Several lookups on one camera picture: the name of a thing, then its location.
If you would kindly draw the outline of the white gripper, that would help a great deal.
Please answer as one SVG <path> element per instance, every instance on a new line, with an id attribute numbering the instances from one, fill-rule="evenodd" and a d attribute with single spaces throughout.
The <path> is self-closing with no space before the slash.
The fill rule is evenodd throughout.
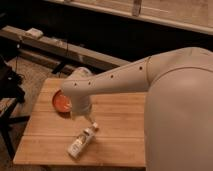
<path id="1" fill-rule="evenodd" d="M 91 113 L 92 102 L 89 96 L 74 96 L 71 98 L 71 119 L 76 120 L 79 116 L 85 116 L 85 118 L 91 122 L 95 122 L 95 118 Z"/>

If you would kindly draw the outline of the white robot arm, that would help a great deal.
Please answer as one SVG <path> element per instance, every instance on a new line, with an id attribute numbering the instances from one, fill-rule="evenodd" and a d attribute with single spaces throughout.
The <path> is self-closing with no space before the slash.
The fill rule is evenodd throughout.
<path id="1" fill-rule="evenodd" d="M 83 115 L 94 94 L 144 92 L 147 171 L 213 171 L 213 52 L 177 49 L 91 75 L 76 69 L 62 84 Z"/>

